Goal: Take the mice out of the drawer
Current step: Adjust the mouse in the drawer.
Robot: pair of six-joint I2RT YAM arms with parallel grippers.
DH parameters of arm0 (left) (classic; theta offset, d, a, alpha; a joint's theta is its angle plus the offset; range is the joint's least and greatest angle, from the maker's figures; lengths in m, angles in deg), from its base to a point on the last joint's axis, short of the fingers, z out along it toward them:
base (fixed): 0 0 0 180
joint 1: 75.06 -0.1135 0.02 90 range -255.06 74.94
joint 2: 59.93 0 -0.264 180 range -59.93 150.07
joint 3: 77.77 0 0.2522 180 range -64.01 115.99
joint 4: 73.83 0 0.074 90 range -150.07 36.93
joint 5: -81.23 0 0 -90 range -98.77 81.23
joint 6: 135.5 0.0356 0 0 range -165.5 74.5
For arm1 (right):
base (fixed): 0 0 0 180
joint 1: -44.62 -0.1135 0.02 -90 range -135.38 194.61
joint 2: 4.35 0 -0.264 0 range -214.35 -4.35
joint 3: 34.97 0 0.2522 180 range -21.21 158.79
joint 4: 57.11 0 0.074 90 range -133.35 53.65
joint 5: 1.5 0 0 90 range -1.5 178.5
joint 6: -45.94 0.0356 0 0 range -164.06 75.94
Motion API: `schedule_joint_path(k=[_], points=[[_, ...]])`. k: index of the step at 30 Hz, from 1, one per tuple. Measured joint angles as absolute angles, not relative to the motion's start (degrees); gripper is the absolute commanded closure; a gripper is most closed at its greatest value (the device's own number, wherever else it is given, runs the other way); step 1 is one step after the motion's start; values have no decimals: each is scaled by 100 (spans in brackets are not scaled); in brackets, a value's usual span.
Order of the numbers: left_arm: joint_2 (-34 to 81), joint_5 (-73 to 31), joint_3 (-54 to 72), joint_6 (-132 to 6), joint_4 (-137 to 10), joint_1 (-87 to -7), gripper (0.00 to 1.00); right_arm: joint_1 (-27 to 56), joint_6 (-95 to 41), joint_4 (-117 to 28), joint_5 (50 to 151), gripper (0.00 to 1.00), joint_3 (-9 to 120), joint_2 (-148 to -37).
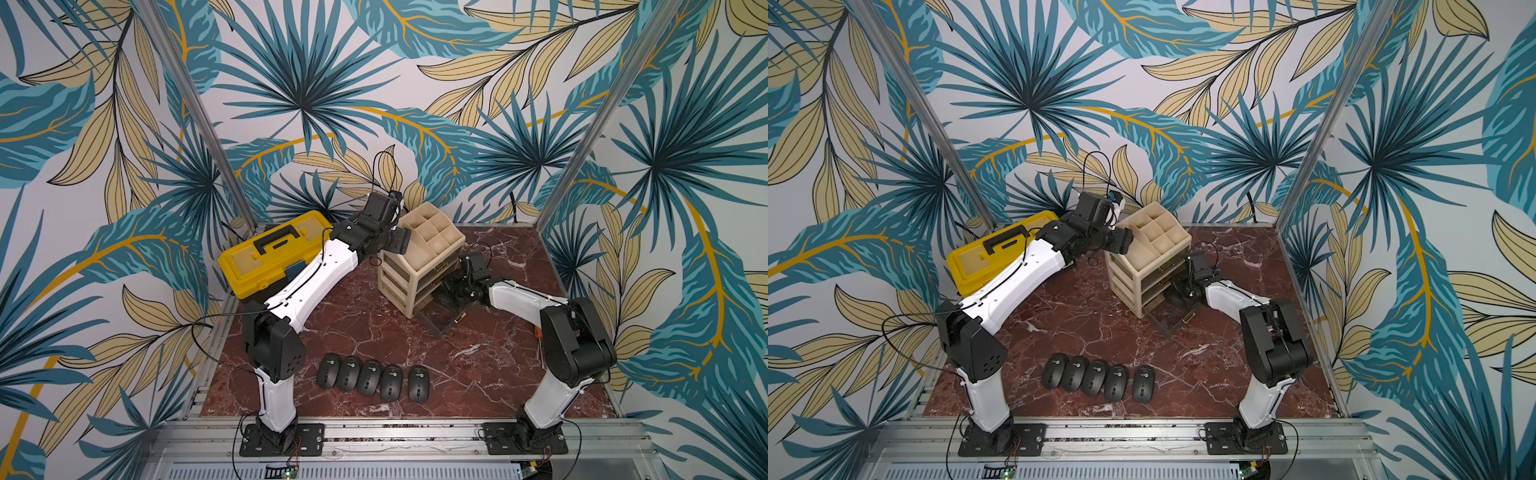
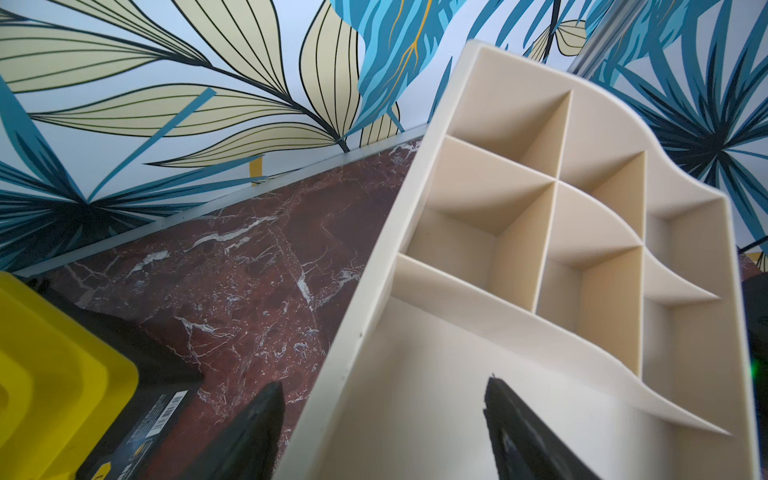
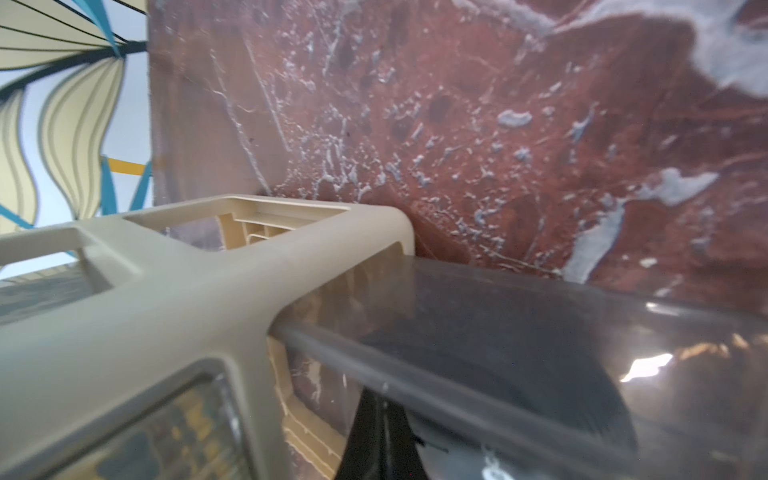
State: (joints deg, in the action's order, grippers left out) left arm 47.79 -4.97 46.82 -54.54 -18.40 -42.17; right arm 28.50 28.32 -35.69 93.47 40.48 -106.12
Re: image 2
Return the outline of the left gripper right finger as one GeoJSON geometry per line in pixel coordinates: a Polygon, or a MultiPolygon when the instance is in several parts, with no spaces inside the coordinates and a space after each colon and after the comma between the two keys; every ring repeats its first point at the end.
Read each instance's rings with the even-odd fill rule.
{"type": "Polygon", "coordinates": [[[597,477],[502,379],[488,379],[484,401],[483,413],[501,479],[597,477]]]}

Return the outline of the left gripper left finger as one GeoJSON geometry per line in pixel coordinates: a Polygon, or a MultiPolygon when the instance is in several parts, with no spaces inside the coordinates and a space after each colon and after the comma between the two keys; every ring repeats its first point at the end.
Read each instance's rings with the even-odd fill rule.
{"type": "Polygon", "coordinates": [[[270,382],[177,479],[271,479],[284,413],[282,383],[270,382]]]}

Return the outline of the beige drawer organizer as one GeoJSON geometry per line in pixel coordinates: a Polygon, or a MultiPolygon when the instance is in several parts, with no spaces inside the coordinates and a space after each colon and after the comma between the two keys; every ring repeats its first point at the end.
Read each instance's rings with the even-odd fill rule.
{"type": "Polygon", "coordinates": [[[280,479],[495,479],[502,379],[602,479],[757,479],[729,198],[593,83],[466,44],[280,479]]]}

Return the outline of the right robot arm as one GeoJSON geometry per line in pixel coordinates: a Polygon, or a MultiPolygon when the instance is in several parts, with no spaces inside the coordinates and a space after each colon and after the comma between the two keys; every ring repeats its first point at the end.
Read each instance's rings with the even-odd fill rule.
{"type": "Polygon", "coordinates": [[[767,274],[742,283],[762,478],[767,478],[767,274]]]}

